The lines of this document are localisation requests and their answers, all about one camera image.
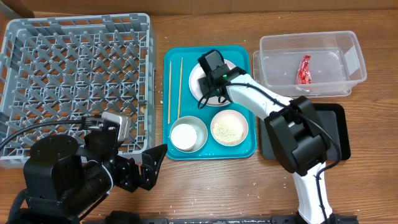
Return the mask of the grey metal bowl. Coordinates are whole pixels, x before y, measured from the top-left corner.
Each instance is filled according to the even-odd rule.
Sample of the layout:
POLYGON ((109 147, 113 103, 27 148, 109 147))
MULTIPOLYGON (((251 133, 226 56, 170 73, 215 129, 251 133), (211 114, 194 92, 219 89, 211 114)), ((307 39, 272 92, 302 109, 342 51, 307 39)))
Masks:
POLYGON ((184 153, 193 153, 193 152, 199 151, 205 145, 205 143, 208 139, 208 130, 207 130, 205 123, 201 119, 199 119, 195 116, 184 116, 184 117, 181 117, 178 120, 176 120, 176 122, 174 122, 174 124, 171 126, 170 134, 171 134, 171 131, 173 130, 173 128, 179 124, 189 124, 189 125, 193 126, 193 128, 197 132, 197 142, 194 145, 193 149, 191 149, 189 151, 181 151, 179 149, 177 149, 177 150, 180 152, 184 152, 184 153))

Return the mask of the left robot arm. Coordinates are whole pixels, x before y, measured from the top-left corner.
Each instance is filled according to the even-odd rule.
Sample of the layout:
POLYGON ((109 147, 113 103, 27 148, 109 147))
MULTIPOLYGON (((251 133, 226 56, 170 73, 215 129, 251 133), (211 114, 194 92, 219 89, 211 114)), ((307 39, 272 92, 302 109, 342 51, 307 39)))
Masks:
POLYGON ((156 184, 167 145, 146 149, 141 165, 120 156, 131 126, 127 116, 104 112, 62 124, 88 130, 84 144, 57 134, 31 146, 23 167, 26 188, 17 194, 8 223, 80 223, 113 187, 134 192, 156 184))

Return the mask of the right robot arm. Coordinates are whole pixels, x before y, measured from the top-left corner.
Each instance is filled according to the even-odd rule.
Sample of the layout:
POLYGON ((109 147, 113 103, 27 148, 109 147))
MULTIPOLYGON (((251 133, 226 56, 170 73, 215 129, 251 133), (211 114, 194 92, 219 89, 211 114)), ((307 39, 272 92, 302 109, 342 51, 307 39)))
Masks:
POLYGON ((325 131, 312 102, 300 96, 278 95, 256 82, 239 67, 206 68, 199 79, 203 108, 212 96, 241 105, 263 119, 279 164, 293 175, 305 223, 333 223, 336 217, 327 199, 324 173, 341 160, 341 149, 325 131))

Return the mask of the small white cup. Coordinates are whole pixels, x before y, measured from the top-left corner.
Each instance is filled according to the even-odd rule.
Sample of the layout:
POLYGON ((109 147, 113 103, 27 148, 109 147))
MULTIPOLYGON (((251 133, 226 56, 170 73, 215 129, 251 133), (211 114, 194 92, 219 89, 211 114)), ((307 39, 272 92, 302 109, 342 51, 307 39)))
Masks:
POLYGON ((189 151, 197 142, 197 132, 189 124, 179 124, 171 131, 170 139, 177 149, 189 151))

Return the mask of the red snack wrapper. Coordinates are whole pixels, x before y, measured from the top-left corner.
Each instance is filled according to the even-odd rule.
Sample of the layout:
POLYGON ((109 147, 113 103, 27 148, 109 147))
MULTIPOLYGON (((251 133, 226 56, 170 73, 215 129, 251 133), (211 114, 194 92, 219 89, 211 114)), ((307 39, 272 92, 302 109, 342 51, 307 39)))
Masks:
POLYGON ((297 85, 312 83, 310 69, 308 66, 310 58, 311 58, 310 55, 303 56, 303 59, 298 67, 298 72, 297 72, 297 77, 296 77, 296 82, 295 82, 297 85))

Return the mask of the white rice bowl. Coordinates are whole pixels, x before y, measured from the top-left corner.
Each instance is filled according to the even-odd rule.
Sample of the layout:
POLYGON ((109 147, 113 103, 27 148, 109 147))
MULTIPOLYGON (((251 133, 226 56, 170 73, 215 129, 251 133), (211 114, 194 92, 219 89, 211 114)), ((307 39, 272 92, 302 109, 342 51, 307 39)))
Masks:
POLYGON ((231 147, 241 144, 246 139, 249 125, 240 112, 223 110, 212 119, 210 131, 216 142, 231 147))

